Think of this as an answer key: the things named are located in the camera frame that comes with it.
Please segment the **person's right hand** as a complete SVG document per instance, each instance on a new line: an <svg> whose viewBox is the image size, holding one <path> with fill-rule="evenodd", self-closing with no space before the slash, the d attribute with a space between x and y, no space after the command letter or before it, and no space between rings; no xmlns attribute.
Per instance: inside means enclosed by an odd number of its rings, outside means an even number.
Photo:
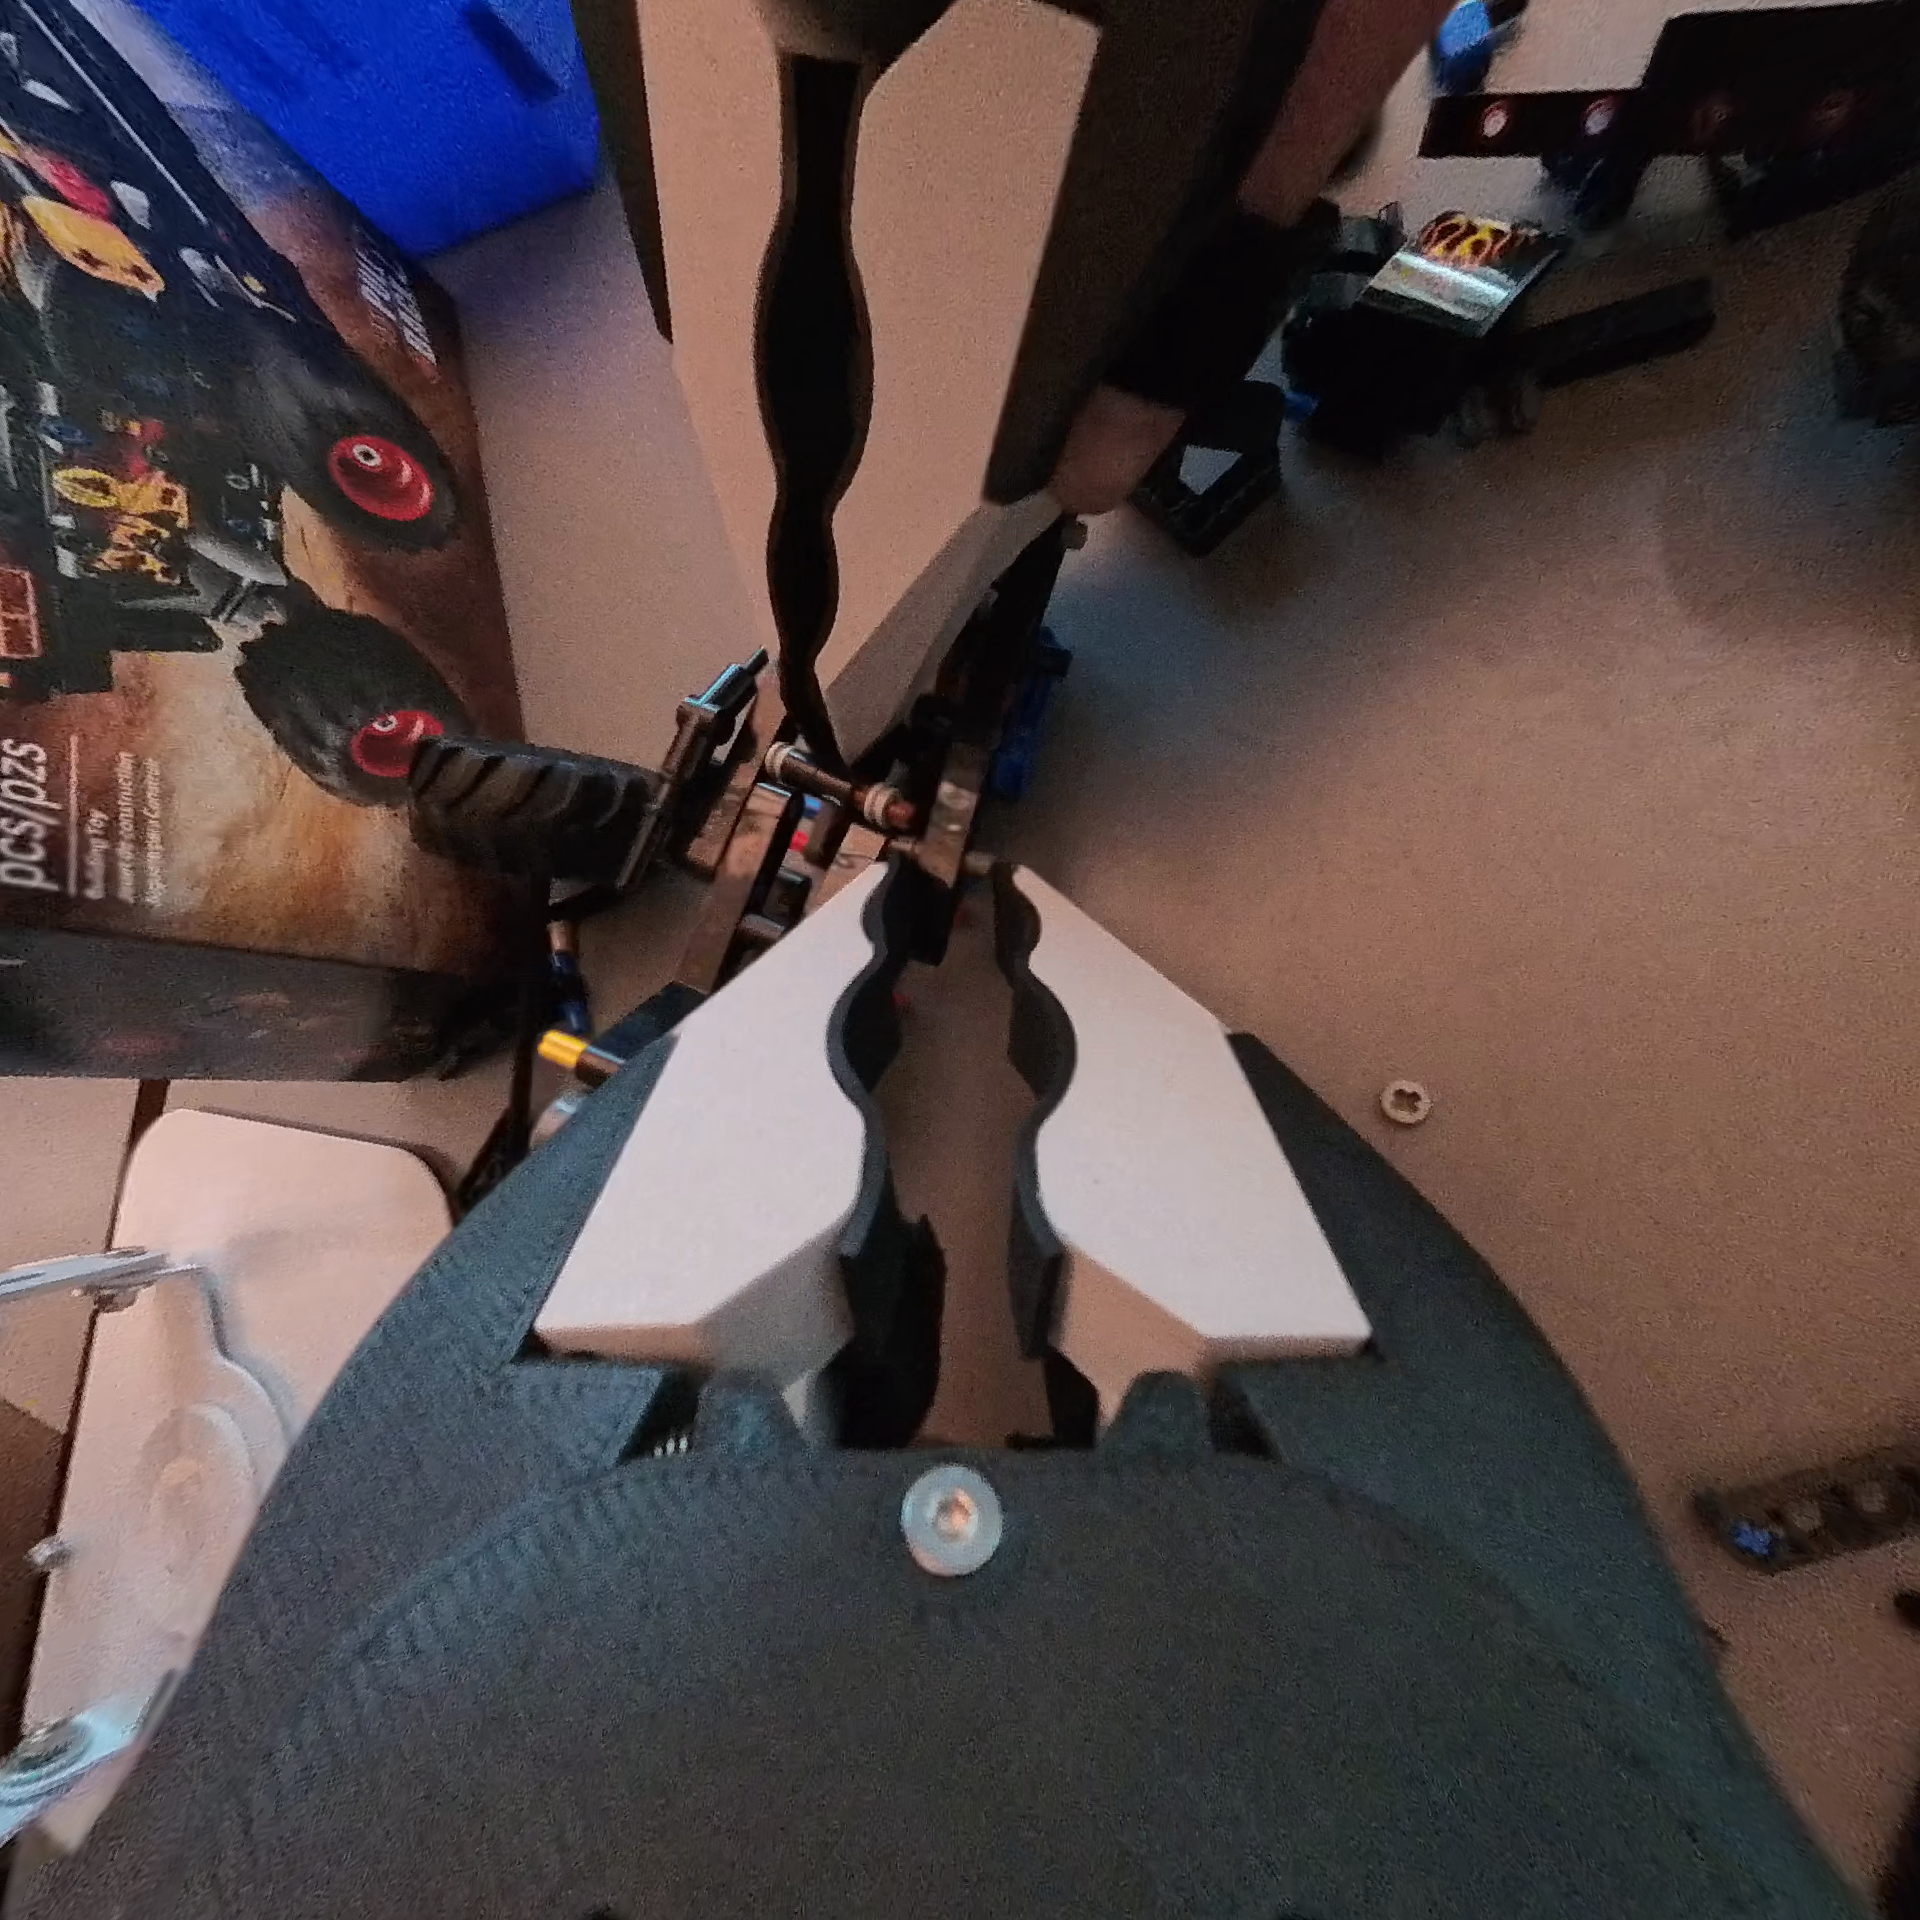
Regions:
<svg viewBox="0 0 1920 1920"><path fill-rule="evenodd" d="M1306 252L1312 205L1448 10L1317 10L1303 60L1236 180L1232 210L1210 218L1171 289L1073 421L1048 483L1066 513L1098 516L1119 507L1184 431L1188 414L1252 365Z"/></svg>

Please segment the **black angled toy beam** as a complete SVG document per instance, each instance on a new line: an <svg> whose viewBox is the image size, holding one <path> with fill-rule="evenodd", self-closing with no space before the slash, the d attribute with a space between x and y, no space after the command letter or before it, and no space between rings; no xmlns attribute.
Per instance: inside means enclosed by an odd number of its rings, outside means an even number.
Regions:
<svg viewBox="0 0 1920 1920"><path fill-rule="evenodd" d="M1882 1447L1826 1465L1706 1485L1692 1514L1741 1569L1780 1574L1919 1533L1919 1447Z"/></svg>

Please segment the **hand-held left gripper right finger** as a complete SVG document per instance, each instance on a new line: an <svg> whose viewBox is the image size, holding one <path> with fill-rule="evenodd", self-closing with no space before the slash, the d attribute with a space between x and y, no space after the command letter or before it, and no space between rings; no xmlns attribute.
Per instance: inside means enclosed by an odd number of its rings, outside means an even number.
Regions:
<svg viewBox="0 0 1920 1920"><path fill-rule="evenodd" d="M1146 1377L1352 1361L1375 1337L1234 1033L1026 867L993 869L1015 1139L1010 1302L1061 1433Z"/></svg>

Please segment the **black beam with red pins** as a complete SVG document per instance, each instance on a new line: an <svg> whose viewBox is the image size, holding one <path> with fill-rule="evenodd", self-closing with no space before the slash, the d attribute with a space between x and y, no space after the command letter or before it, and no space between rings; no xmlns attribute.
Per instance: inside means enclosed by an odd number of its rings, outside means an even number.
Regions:
<svg viewBox="0 0 1920 1920"><path fill-rule="evenodd" d="M1659 159L1703 159L1737 233L1915 164L1919 5L1672 17L1624 85L1439 93L1424 159L1533 159L1581 231L1616 227Z"/></svg>

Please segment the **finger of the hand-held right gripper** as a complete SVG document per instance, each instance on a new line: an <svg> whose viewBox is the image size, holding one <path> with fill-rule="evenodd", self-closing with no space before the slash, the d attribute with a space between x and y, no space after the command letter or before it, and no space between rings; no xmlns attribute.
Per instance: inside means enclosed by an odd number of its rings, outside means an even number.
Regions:
<svg viewBox="0 0 1920 1920"><path fill-rule="evenodd" d="M1082 17L944 17L861 108L851 235L871 419L833 513L819 654L843 761L896 724L1059 518L1048 492L996 502L988 479L1096 51Z"/></svg>
<svg viewBox="0 0 1920 1920"><path fill-rule="evenodd" d="M826 14L637 5L667 324L755 634L826 756Z"/></svg>

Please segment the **black flame-print toy hood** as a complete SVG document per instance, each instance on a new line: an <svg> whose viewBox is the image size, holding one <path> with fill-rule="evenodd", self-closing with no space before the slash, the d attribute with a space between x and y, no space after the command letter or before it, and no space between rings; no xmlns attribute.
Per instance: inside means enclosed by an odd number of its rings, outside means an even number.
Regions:
<svg viewBox="0 0 1920 1920"><path fill-rule="evenodd" d="M1415 439L1528 434L1544 401L1699 348L1709 279L1681 279L1551 321L1536 294L1570 254L1530 221L1445 210L1405 228L1391 205L1341 220L1280 327L1283 389L1306 437L1384 460Z"/></svg>

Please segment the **small blue toy piece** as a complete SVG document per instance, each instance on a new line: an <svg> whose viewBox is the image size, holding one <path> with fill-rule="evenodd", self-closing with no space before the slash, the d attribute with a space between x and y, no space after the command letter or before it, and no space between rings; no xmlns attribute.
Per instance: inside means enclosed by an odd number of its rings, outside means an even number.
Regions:
<svg viewBox="0 0 1920 1920"><path fill-rule="evenodd" d="M1493 62L1528 10L1528 0L1452 5L1428 41L1434 90L1440 93L1484 90Z"/></svg>

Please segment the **blue plastic bin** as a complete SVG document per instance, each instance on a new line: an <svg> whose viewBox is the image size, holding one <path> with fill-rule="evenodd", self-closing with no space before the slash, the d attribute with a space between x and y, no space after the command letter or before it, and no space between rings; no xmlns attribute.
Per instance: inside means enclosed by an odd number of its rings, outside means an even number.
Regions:
<svg viewBox="0 0 1920 1920"><path fill-rule="evenodd" d="M147 3L156 27L427 259L594 191L567 3Z"/></svg>

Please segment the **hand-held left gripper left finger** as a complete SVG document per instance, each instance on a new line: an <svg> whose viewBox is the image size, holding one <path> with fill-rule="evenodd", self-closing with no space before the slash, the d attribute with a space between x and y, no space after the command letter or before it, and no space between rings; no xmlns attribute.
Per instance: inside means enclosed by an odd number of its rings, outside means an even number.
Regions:
<svg viewBox="0 0 1920 1920"><path fill-rule="evenodd" d="M755 1377L804 1430L898 1449L940 1382L947 1261L876 1098L914 886L874 862L637 1068L631 1131L536 1318L555 1354Z"/></svg>

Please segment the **toy truck set box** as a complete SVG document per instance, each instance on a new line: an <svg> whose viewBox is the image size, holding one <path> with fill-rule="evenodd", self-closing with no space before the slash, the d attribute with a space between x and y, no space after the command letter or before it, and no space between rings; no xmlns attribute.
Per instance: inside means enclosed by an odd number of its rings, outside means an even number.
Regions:
<svg viewBox="0 0 1920 1920"><path fill-rule="evenodd" d="M531 908L416 754L521 709L443 291L140 5L3 5L5 1075L401 1082Z"/></svg>

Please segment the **toy truck chassis with motor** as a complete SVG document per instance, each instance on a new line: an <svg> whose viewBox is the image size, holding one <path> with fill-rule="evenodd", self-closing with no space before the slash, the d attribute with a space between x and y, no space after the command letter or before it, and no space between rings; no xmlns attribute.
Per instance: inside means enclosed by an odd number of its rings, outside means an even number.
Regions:
<svg viewBox="0 0 1920 1920"><path fill-rule="evenodd" d="M933 691L851 775L826 771L804 750L768 663L728 754L722 791L683 852L593 911L555 908L521 881L538 929L512 1011L512 1082L456 1189L458 1210L498 1189L536 1150L538 1062L579 1090L604 1084L874 862L896 857L916 875L911 953L928 965L944 955L961 897L988 871L988 857L977 852L979 811L1025 791L1048 707L1073 663L1045 615L1063 562L1083 538L1079 518L1057 518L1015 558L983 591ZM705 884L679 962L636 1014L593 1029L571 957L580 925L669 869Z"/></svg>

